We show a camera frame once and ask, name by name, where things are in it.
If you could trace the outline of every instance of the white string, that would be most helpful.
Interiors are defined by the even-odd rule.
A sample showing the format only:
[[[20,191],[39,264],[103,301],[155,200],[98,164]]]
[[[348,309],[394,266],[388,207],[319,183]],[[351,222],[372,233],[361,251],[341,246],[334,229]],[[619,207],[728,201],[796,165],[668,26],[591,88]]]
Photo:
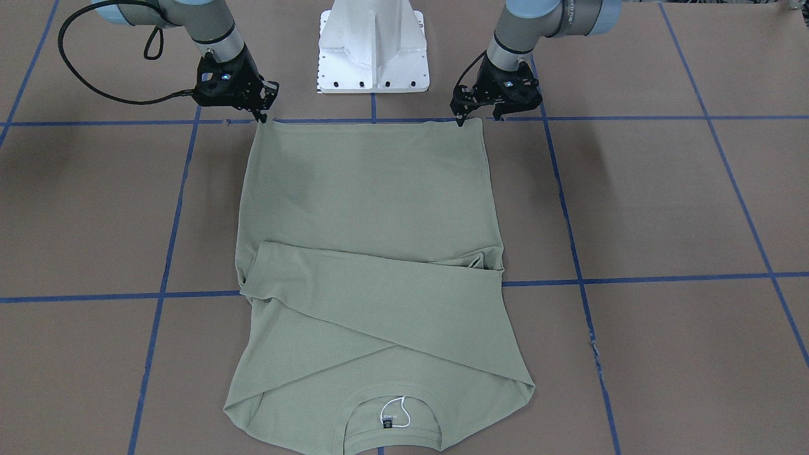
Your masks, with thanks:
[[[382,410],[379,412],[379,423],[381,423],[383,425],[385,424],[385,422],[382,419],[382,416],[385,414],[385,408],[388,407],[388,405],[390,405],[393,402],[402,402],[402,410],[404,411],[404,415],[407,415],[407,424],[406,425],[391,425],[391,427],[394,427],[394,428],[407,428],[407,427],[409,427],[410,426],[410,414],[405,409],[405,398],[407,398],[407,397],[393,398],[391,401],[387,402],[385,404],[385,406],[382,406]]]

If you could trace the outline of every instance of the white metal bracket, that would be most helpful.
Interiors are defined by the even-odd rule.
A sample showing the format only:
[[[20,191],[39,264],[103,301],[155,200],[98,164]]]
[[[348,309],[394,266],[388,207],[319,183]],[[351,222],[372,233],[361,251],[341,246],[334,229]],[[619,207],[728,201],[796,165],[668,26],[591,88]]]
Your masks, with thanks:
[[[317,76],[322,93],[427,90],[424,15],[409,0],[335,0],[320,15]]]

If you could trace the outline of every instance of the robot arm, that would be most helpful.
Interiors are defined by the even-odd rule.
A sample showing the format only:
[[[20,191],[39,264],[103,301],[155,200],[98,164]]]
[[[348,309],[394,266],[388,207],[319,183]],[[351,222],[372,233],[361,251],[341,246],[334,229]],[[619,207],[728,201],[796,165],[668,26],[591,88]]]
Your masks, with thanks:
[[[202,53],[196,86],[191,93],[197,104],[232,106],[248,110],[257,121],[267,120],[264,111],[275,101],[278,83],[265,81],[259,74],[225,0],[93,0],[93,3],[109,22],[185,27]]]
[[[494,118],[539,107],[542,95],[526,60],[542,37],[595,35],[618,20],[621,0],[506,0],[472,88],[458,79],[450,107],[458,125],[473,110],[494,104]]]

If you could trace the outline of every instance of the fabric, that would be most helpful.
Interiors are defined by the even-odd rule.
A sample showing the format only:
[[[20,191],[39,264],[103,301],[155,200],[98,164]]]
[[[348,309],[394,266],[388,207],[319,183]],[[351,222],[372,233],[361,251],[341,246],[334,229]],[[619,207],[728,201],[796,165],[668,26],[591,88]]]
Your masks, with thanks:
[[[225,412],[307,455],[443,450],[527,404],[482,122],[258,125]]]

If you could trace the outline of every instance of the robotic arm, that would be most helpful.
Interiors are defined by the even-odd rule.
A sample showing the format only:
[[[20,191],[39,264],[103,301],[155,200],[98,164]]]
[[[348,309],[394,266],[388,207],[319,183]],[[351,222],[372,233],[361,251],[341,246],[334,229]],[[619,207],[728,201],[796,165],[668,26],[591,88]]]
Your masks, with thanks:
[[[494,118],[539,107],[542,95],[526,59],[542,37],[595,35],[618,20],[621,0],[506,0],[489,48],[458,79],[450,108],[458,126],[473,110],[494,104]],[[460,81],[483,59],[477,82]]]
[[[232,106],[248,110],[257,121],[267,120],[264,111],[275,101],[278,83],[265,81],[259,74],[225,0],[93,0],[93,3],[88,8],[96,9],[112,23],[150,25],[155,32],[159,28],[185,27],[202,53],[196,86],[188,94],[200,106]],[[82,11],[71,18],[83,14]]]

